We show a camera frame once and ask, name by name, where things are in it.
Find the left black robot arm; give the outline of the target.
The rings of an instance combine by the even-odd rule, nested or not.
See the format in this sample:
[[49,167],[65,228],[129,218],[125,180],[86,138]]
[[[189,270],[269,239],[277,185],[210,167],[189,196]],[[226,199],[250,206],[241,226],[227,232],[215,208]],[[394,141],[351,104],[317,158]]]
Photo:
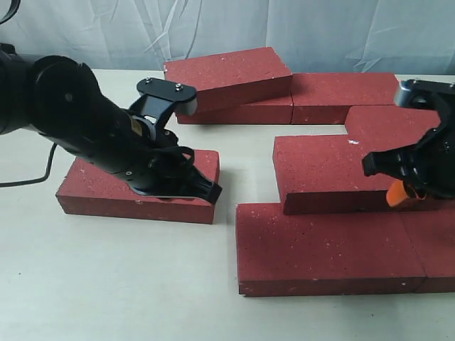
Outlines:
[[166,128],[172,114],[195,112],[196,89],[155,77],[136,88],[139,98],[118,107],[86,64],[58,55],[21,56],[5,43],[1,133],[34,131],[140,195],[215,204],[221,187],[196,168],[194,150]]

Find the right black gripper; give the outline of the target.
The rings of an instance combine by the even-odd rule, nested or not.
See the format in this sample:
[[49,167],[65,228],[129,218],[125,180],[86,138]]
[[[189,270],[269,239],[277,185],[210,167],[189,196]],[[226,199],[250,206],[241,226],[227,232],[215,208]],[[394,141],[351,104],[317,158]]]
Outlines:
[[390,207],[409,199],[405,190],[416,190],[432,197],[454,198],[454,127],[430,129],[415,144],[373,151],[362,159],[366,176],[385,174],[394,179],[386,193]]

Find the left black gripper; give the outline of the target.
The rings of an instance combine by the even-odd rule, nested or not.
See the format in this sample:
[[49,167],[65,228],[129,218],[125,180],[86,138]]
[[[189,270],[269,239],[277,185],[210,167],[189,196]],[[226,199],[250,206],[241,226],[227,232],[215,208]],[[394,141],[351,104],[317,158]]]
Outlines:
[[196,153],[166,128],[178,104],[161,109],[112,105],[76,127],[73,155],[157,198],[200,198],[215,204],[222,188],[195,165]]

